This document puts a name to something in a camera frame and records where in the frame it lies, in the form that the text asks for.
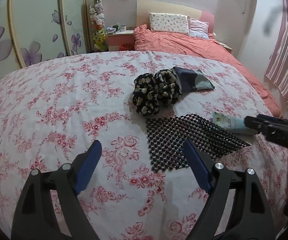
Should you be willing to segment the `pink left nightstand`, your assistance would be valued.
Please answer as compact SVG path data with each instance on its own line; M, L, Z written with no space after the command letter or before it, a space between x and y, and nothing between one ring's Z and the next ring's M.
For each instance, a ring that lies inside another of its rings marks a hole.
M126 30L107 35L107 44L109 51L124 51L135 49L135 38L133 30Z

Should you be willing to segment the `sliding floral wardrobe doors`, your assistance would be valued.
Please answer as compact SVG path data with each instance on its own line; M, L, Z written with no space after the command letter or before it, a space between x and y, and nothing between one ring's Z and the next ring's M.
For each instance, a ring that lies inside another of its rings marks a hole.
M87 0L0 0L0 80L46 60L88 53Z

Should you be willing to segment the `hanging plush toy stack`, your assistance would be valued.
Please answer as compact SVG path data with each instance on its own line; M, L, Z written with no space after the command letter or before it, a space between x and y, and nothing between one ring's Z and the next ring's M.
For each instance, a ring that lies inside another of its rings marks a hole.
M105 16L102 0L91 0L90 9L91 38L94 52L107 51Z

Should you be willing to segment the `navy and grey pouch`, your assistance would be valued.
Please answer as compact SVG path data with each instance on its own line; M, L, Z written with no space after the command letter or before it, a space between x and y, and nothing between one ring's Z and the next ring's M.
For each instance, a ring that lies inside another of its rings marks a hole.
M195 71L181 67L173 67L171 71L176 76L176 83L179 85L183 96L192 92L203 92L215 89L215 86L207 79L201 70Z

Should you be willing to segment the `striped pink pillow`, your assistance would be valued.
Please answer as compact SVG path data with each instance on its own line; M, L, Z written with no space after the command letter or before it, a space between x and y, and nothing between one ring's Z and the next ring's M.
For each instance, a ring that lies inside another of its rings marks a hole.
M189 18L189 35L191 37L203 38L209 40L208 36L209 23Z

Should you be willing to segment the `coral red duvet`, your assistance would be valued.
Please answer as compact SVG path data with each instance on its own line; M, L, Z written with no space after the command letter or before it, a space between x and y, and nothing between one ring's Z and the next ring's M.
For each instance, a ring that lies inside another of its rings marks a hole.
M212 34L208 36L208 40L205 40L179 33L152 32L146 24L143 24L135 28L133 36L135 38L135 50L137 51L158 51L198 56L235 67L256 90L273 116L278 117L282 113L271 92L231 53L221 46Z

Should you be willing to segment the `right bedside nightstand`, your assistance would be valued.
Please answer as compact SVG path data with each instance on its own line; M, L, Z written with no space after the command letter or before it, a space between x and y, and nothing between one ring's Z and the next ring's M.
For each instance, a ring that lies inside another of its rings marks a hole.
M227 50L230 54L232 53L233 49L228 46L226 43L224 42L218 42L225 50Z

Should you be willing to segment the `floral white pillow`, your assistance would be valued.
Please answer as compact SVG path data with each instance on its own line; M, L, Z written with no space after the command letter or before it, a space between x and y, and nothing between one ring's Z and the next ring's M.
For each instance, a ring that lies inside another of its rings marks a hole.
M149 25L152 32L189 35L188 16L186 15L150 12Z

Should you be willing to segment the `black daisy floral cloth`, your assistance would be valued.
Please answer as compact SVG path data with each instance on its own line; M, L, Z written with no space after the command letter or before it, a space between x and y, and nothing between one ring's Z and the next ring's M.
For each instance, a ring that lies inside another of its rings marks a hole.
M141 116L156 115L162 107L174 105L181 97L178 77L171 69L145 73L134 80L132 102Z

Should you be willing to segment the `black perforated rubber mat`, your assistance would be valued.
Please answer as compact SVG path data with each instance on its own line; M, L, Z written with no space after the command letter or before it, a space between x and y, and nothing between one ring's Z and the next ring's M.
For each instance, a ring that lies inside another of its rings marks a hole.
M197 114L148 118L146 128L153 172L187 168L183 145L188 139L212 160L250 146L248 142Z

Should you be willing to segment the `floral pink white tablecloth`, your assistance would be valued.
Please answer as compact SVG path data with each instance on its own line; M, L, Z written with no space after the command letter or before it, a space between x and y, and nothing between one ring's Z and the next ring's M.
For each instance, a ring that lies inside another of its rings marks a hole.
M153 172L145 120L132 103L134 79L181 67L215 89L190 93L162 116L213 112L273 115L230 63L152 51L93 53L44 61L0 81L0 229L9 236L17 200L34 168L58 169L94 140L103 154L79 195L101 239L185 239L207 200L192 171Z

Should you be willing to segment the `beige pink headboard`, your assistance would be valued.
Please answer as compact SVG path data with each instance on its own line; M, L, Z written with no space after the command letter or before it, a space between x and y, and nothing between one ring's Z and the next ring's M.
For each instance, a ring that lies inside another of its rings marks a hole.
M160 2L160 1L151 1L151 0L137 1L136 27L143 24L149 26L150 12L187 15L192 18L195 18L196 20L200 20L202 22L208 22L209 23L208 32L210 34L212 34L214 30L214 15L211 14L210 12L187 7L184 5Z

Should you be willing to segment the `floral light blue tube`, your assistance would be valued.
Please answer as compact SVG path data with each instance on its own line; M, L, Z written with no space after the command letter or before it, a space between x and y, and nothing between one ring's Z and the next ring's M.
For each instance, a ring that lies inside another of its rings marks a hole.
M258 132L255 129L251 129L245 126L243 118L213 112L212 122L233 134L242 134L242 135L258 134Z

